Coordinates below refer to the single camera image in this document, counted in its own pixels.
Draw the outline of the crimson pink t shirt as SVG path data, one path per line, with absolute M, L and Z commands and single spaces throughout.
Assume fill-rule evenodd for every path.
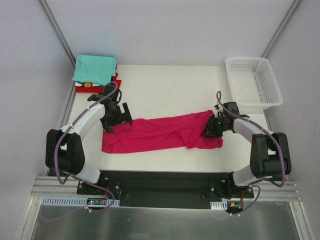
M 135 119 L 132 124 L 115 126 L 114 133 L 104 132 L 101 151 L 107 154 L 130 154 L 173 148 L 216 149 L 223 139 L 205 138 L 202 132 L 213 111 L 154 119 Z

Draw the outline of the white plastic basket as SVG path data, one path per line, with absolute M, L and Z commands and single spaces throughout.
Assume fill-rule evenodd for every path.
M 283 104 L 271 63 L 263 57 L 225 59 L 230 94 L 242 110 L 259 112 Z

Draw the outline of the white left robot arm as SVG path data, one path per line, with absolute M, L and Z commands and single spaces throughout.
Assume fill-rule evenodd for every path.
M 128 123 L 133 119 L 127 103 L 123 103 L 124 112 L 119 103 L 122 92 L 115 81 L 108 83 L 103 92 L 92 94 L 74 120 L 60 129 L 51 129 L 46 135 L 45 165 L 55 170 L 60 184 L 68 177 L 86 181 L 88 188 L 99 195 L 105 191 L 106 183 L 102 171 L 86 161 L 83 140 L 98 122 L 107 133 L 114 133 L 114 127 Z

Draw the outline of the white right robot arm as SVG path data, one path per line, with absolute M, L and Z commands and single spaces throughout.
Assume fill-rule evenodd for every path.
M 218 139 L 226 131 L 241 135 L 251 144 L 250 158 L 246 167 L 230 172 L 214 188 L 216 195 L 231 199 L 263 181 L 278 188 L 285 186 L 286 175 L 292 170 L 286 134 L 266 130 L 248 115 L 240 114 L 236 102 L 215 105 L 215 112 L 209 116 L 201 135 Z

